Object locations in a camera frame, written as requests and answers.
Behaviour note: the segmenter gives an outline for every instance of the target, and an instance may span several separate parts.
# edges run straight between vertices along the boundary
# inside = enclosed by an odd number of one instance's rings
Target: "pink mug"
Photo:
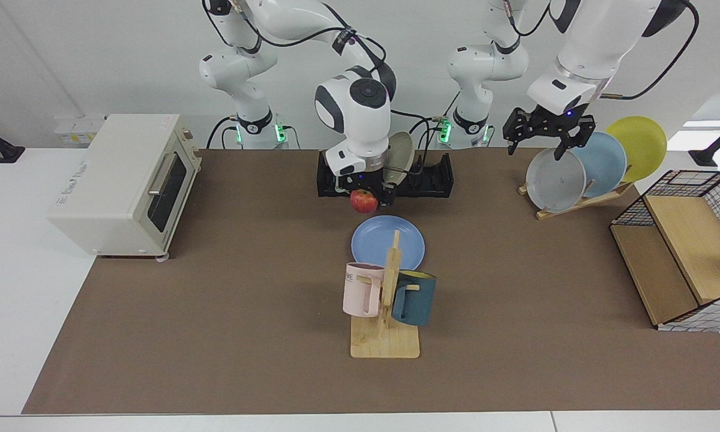
[[[355,317],[379,315],[382,279],[383,267],[372,263],[348,263],[344,276],[344,312]]]

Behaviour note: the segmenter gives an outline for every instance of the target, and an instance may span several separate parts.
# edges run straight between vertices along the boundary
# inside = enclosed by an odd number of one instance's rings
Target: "power outlet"
[[[53,133],[64,147],[88,147],[104,124],[103,115],[86,115],[83,118],[56,118]]]

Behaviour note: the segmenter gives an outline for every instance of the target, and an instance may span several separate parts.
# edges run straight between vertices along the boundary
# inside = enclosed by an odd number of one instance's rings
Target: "light blue plate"
[[[352,256],[357,262],[384,267],[395,230],[400,230],[400,268],[416,270],[424,259],[424,237],[414,224],[397,216],[374,216],[360,224],[352,235]]]
[[[582,148],[574,148],[574,155],[584,165],[587,184],[592,186],[584,197],[593,199],[605,195],[621,183],[626,172],[626,153],[619,140],[604,132],[594,132]]]

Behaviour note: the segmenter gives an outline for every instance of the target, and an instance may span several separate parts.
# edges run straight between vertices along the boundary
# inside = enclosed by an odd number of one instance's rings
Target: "apple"
[[[354,189],[349,194],[349,204],[360,213],[373,213],[379,208],[379,200],[365,189]]]

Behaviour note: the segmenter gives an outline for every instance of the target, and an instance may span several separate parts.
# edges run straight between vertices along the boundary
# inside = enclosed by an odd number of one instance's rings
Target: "wooden mug stand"
[[[628,167],[626,167],[626,172],[629,172],[629,169],[631,169],[631,167],[632,167],[632,165],[629,165]],[[592,187],[593,183],[594,183],[594,180],[590,181],[587,184],[587,188],[584,189],[584,193],[586,193],[588,191],[588,189]],[[634,183],[632,183],[632,182],[627,183],[627,182],[622,181],[621,183],[619,183],[618,186],[616,186],[615,189],[608,192],[607,194],[601,195],[599,197],[594,197],[593,199],[585,199],[585,197],[582,197],[581,199],[579,199],[579,202],[577,202],[576,205],[574,205],[574,207],[571,207],[566,211],[561,211],[560,213],[551,213],[551,212],[547,211],[546,208],[543,208],[540,211],[536,212],[536,219],[538,219],[539,221],[543,221],[544,219],[554,218],[555,216],[558,216],[558,214],[571,213],[571,211],[580,210],[581,208],[586,208],[586,207],[589,207],[590,205],[601,204],[604,202],[609,202],[610,200],[618,199],[618,197],[621,197],[621,195],[624,195],[624,192],[626,192],[629,189],[629,187],[631,187],[632,185],[634,185]],[[528,194],[528,183],[525,183],[522,186],[520,186],[519,189],[517,189],[517,193],[521,194],[521,195],[527,195]]]
[[[398,284],[402,251],[400,232],[395,231],[382,281],[382,307],[376,317],[352,317],[350,353],[353,358],[417,358],[420,355],[418,327],[392,318],[392,303]],[[418,289],[409,285],[406,289]]]

